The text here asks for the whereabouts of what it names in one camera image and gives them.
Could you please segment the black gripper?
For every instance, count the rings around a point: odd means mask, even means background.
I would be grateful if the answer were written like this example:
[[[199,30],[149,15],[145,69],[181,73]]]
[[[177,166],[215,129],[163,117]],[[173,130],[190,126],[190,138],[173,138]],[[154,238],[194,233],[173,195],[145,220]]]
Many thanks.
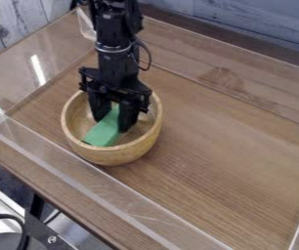
[[[139,80],[139,45],[102,47],[95,45],[97,67],[82,66],[81,90],[89,95],[89,108],[95,122],[111,109],[111,102],[119,104],[118,130],[129,131],[137,123],[139,112],[149,111],[151,90]]]

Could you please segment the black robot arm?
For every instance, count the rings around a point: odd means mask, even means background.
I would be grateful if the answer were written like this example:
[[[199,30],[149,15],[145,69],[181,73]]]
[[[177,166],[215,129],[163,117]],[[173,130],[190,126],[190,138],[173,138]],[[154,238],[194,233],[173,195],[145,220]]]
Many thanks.
[[[143,16],[137,0],[87,0],[95,34],[97,68],[82,66],[79,89],[87,93],[95,122],[118,103],[118,131],[125,133],[149,111],[151,89],[139,80],[139,48],[147,49],[137,34],[143,29]]]

